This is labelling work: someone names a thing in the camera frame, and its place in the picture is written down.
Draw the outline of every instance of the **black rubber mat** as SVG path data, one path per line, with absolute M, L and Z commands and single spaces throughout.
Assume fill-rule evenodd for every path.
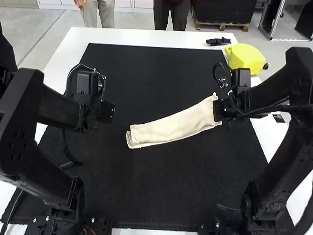
M 166 117 L 219 91 L 212 68 L 226 63 L 220 50 L 89 44 L 81 62 L 107 76 L 105 97 L 116 104 L 112 125 L 67 132 L 70 150 L 85 161 L 67 170 L 85 183 L 85 212 L 105 215 L 116 227 L 194 231 L 215 215 L 215 203 L 240 207 L 248 181 L 267 165 L 249 120 L 142 149 L 126 144 L 131 124 Z M 47 128 L 39 146 L 56 164 L 66 162 L 56 128 Z M 11 222 L 28 223 L 46 211 L 27 195 Z

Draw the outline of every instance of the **white towel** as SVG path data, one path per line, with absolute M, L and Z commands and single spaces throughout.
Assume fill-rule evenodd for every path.
M 126 133 L 129 148 L 142 148 L 181 140 L 211 129 L 222 122 L 215 122 L 213 101 L 215 93 L 200 103 L 176 114 L 141 125 L 131 125 Z

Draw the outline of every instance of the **yellow container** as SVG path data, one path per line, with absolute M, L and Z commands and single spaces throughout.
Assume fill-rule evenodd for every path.
M 244 43 L 225 47 L 225 52 L 229 57 L 228 65 L 232 70 L 249 68 L 251 75 L 259 74 L 266 61 L 263 54 L 257 48 Z

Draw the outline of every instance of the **person's leg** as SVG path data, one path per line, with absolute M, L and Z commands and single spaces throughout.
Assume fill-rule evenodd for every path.
M 155 19 L 155 30 L 166 30 L 169 11 L 170 6 L 167 0 L 154 0 L 153 15 Z
M 85 27 L 94 27 L 94 28 L 97 27 L 97 11 L 98 11 L 98 1 L 86 0 L 84 10 L 81 10 Z
M 182 0 L 182 2 L 171 8 L 173 29 L 176 31 L 185 31 L 186 29 L 189 2 L 190 0 Z
M 98 0 L 99 15 L 103 28 L 114 28 L 115 0 Z
M 15 62 L 14 50 L 5 36 L 2 34 L 0 22 L 0 65 L 9 69 L 11 72 L 16 72 L 18 67 Z

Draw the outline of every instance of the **gray floor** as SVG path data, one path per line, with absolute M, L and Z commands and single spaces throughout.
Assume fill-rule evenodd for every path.
M 262 80 L 279 70 L 285 64 L 285 51 L 293 46 L 311 47 L 312 42 L 269 42 L 258 30 L 261 13 L 253 15 L 249 32 L 244 33 L 238 27 L 226 27 L 226 32 L 235 34 L 240 43 L 257 47 L 271 63 L 268 71 L 260 74 Z M 284 16 L 275 38 L 286 38 L 295 32 L 286 22 L 290 16 Z M 20 67 L 43 70 L 72 26 L 83 26 L 79 11 L 44 10 L 23 8 L 1 8 L 0 21 L 3 32 L 14 47 L 17 63 Z M 150 13 L 115 13 L 116 28 L 154 29 L 153 14 Z M 167 30 L 173 30 L 169 23 Z M 190 15 L 187 31 L 196 31 Z M 202 27 L 201 31 L 218 32 L 217 27 Z

